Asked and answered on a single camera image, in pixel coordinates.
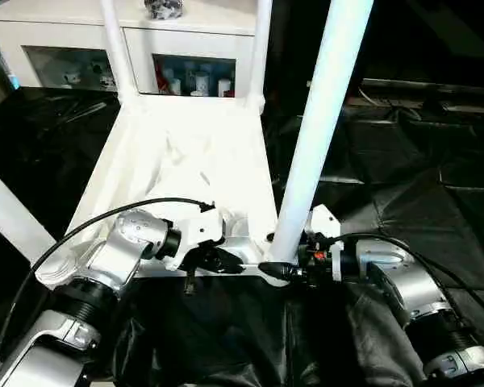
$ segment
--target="glass cabinet door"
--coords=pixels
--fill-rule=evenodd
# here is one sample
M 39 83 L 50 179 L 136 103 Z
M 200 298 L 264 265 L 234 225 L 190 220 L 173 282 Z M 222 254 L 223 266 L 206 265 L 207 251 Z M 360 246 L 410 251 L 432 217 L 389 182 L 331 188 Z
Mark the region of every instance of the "glass cabinet door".
M 235 59 L 152 54 L 159 94 L 234 97 Z
M 43 87 L 116 91 L 104 50 L 22 47 Z

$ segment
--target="black tarp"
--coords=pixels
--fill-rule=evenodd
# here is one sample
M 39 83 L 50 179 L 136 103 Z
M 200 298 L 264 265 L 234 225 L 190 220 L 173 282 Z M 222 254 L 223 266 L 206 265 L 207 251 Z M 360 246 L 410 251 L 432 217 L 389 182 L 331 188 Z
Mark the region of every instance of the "black tarp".
M 43 103 L 11 109 L 27 117 L 32 130 L 58 128 L 53 114 L 45 121 L 36 112 L 46 111 Z M 102 110 L 107 124 L 90 121 L 81 129 L 111 125 L 117 109 L 109 115 Z M 381 230 L 405 239 L 484 299 L 484 118 L 422 116 L 418 121 L 402 111 L 348 110 L 315 204 L 326 204 L 344 231 Z M 266 133 L 278 205 L 298 123 Z M 36 144 L 11 147 L 10 153 L 18 157 Z M 56 144 L 66 150 L 66 141 Z M 90 142 L 96 152 L 102 144 Z M 80 165 L 78 156 L 65 159 Z M 62 191 L 57 195 L 67 198 Z M 67 221 L 61 216 L 57 222 L 63 227 Z M 484 311 L 449 278 L 440 278 L 484 342 Z M 185 296 L 183 286 L 180 278 L 135 281 L 112 312 L 97 374 L 124 386 L 359 385 L 364 378 L 372 385 L 412 385 L 420 379 L 419 359 L 373 289 L 275 289 L 257 277 L 198 278 L 192 296 Z

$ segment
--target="white container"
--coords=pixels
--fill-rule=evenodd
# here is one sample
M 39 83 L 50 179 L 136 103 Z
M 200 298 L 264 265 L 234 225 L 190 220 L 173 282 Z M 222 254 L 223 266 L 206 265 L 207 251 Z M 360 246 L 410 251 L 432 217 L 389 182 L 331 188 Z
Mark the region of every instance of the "white container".
M 203 97 L 210 95 L 210 75 L 200 72 L 195 74 L 195 89 L 200 91 Z
M 217 96 L 225 97 L 225 93 L 232 89 L 232 82 L 229 79 L 219 79 L 219 84 L 217 85 Z
M 181 79 L 174 78 L 170 81 L 170 91 L 173 95 L 181 95 Z

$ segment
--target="white cabinet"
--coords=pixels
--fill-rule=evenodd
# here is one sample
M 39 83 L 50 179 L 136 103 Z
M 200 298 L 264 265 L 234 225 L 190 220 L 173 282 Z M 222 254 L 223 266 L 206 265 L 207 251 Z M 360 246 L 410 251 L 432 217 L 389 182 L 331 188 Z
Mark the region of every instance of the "white cabinet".
M 183 95 L 195 87 L 190 69 L 209 75 L 209 95 L 219 79 L 229 80 L 227 94 L 247 94 L 257 0 L 185 0 L 174 20 L 149 19 L 143 0 L 115 5 L 141 93 L 167 92 L 158 63 Z M 0 6 L 0 49 L 20 85 L 115 89 L 98 0 L 10 0 Z
M 109 68 L 105 47 L 100 26 L 0 21 L 0 50 L 22 86 L 100 89 L 88 74 Z
M 251 75 L 251 36 L 137 28 L 124 28 L 124 33 L 136 84 L 141 93 L 158 93 L 155 68 L 158 58 L 162 59 L 159 62 L 160 66 L 164 65 L 165 59 L 167 62 L 174 60 L 175 65 L 168 68 L 172 69 L 173 73 L 179 71 L 181 74 L 179 77 L 177 74 L 174 75 L 177 77 L 175 79 L 180 80 L 183 94 L 188 94 L 190 87 L 195 87 L 194 80 L 190 81 L 187 72 L 200 73 L 205 66 L 213 68 L 208 75 L 213 78 L 209 79 L 213 84 L 210 89 L 217 89 L 219 79 L 228 79 L 235 83 L 236 97 L 244 97 L 248 92 Z M 191 69 L 187 69 L 186 65 L 191 65 Z M 216 73 L 215 68 L 221 65 L 224 65 L 225 69 Z

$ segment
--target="white shelf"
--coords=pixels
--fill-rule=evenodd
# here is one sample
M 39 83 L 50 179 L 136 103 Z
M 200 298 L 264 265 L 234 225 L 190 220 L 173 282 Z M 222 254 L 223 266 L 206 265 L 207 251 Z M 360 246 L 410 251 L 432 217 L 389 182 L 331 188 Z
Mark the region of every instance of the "white shelf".
M 181 18 L 152 20 L 143 0 L 115 0 L 121 27 L 255 35 L 257 0 L 184 0 Z M 103 25 L 98 0 L 10 0 L 0 21 Z
M 69 230 L 116 206 L 154 197 L 213 201 L 223 214 L 246 218 L 252 241 L 265 249 L 277 213 L 257 109 L 235 98 L 159 95 L 122 105 Z M 145 207 L 179 220 L 159 209 Z M 233 225 L 227 222 L 228 229 Z M 71 244 L 93 239 L 100 228 L 89 227 Z M 140 275 L 155 270 L 160 265 L 145 264 Z

